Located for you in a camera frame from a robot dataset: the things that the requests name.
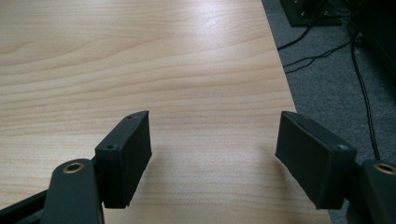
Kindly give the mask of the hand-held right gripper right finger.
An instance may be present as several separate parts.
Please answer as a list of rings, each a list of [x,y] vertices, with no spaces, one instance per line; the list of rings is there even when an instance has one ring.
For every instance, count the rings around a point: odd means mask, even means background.
[[[344,177],[356,156],[356,148],[314,120],[295,112],[281,113],[276,157],[317,209],[342,206]]]

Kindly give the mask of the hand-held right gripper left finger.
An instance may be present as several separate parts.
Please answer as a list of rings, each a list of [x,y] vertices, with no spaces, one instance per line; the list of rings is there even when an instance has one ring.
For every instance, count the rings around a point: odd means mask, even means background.
[[[148,111],[126,116],[99,143],[95,160],[97,171],[103,175],[101,198],[105,208],[130,205],[151,155]]]

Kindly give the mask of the dark cabinet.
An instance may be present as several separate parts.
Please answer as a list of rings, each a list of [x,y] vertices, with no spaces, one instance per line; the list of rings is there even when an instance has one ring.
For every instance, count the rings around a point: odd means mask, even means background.
[[[396,0],[362,0],[354,22],[384,67],[396,99]]]

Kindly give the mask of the black flat stand base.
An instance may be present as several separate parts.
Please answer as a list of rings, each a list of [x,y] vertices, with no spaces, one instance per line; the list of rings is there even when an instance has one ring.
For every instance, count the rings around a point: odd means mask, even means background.
[[[280,0],[291,27],[339,26],[329,0]]]

